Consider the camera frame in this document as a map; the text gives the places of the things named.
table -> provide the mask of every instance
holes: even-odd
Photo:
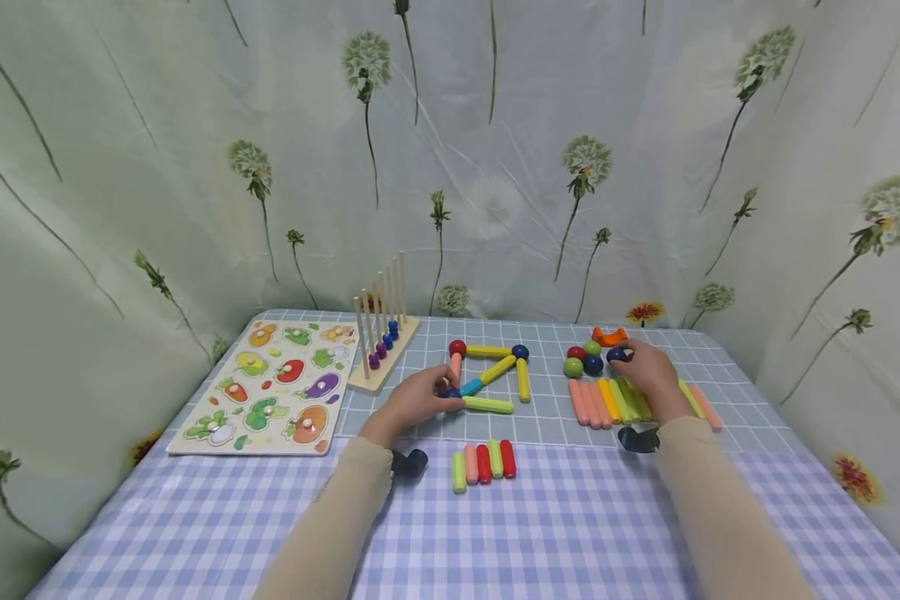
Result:
[[[348,320],[268,311],[254,317]],[[732,460],[791,544],[821,598],[900,598],[900,557],[712,339],[632,330],[663,346],[707,394]],[[510,397],[512,417],[463,414],[411,432],[431,463],[398,485],[375,525],[351,598],[700,598],[696,574],[652,457],[620,451],[610,431],[577,424],[563,352],[587,327],[425,318],[380,397],[349,392],[326,457],[170,457],[189,404],[32,598],[248,598],[345,438],[407,372],[446,359],[449,341],[530,348],[532,402],[501,377],[482,396]],[[464,377],[486,362],[463,361]],[[208,375],[196,402],[215,372]],[[515,442],[518,478],[450,486],[464,441]]]

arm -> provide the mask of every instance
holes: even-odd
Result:
[[[347,598],[373,520],[391,491],[393,455],[387,448],[408,426],[460,410],[460,398],[433,396],[433,388],[460,387],[450,367],[414,373],[391,393],[341,453],[330,478],[293,525],[264,573],[258,600]]]
[[[779,531],[677,385],[667,355],[627,340],[612,365],[650,403],[660,425],[657,468],[670,492],[708,600],[815,598]]]

orange connector piece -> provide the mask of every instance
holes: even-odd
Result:
[[[629,336],[627,335],[627,330],[622,327],[614,331],[614,333],[603,333],[600,327],[595,327],[590,339],[600,343],[604,348],[613,348],[617,343],[628,340]]]

blue ball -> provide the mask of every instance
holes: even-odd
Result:
[[[603,360],[599,356],[587,356],[583,359],[583,372],[595,378],[603,373]]]
[[[524,360],[530,359],[530,350],[527,350],[527,347],[523,345],[523,343],[518,343],[516,346],[511,348],[511,353],[516,358],[521,358]]]
[[[612,360],[619,360],[622,362],[627,361],[627,354],[624,352],[624,348],[621,347],[612,347],[607,350],[607,362],[609,363]]]

red ball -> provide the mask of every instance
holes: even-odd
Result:
[[[583,360],[584,358],[587,358],[587,350],[584,350],[579,346],[571,347],[567,350],[567,358],[576,358]]]
[[[463,340],[454,340],[450,342],[450,355],[460,354],[460,358],[467,358],[467,344]]]

